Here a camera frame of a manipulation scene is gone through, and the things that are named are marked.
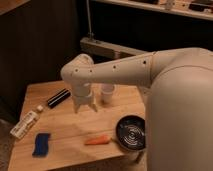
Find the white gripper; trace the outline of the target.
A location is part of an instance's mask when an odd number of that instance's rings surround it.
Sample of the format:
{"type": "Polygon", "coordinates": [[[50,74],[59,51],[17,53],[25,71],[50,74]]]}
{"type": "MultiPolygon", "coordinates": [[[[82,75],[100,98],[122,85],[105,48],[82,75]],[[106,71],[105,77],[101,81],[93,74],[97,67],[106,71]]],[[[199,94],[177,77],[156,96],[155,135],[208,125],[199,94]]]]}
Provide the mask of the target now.
{"type": "Polygon", "coordinates": [[[90,83],[72,86],[73,100],[75,102],[74,111],[78,113],[80,105],[89,105],[91,109],[98,112],[97,106],[93,103],[93,92],[90,83]]]}

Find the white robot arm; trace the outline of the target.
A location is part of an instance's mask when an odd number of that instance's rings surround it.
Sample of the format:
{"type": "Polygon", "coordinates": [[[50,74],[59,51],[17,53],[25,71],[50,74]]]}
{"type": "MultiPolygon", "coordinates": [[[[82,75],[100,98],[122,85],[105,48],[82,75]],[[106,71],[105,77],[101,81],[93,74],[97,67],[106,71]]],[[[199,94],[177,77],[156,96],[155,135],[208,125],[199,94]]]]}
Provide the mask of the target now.
{"type": "Polygon", "coordinates": [[[80,54],[61,78],[75,107],[93,101],[93,83],[147,88],[147,171],[213,171],[212,51],[161,50],[99,64],[80,54]]]}

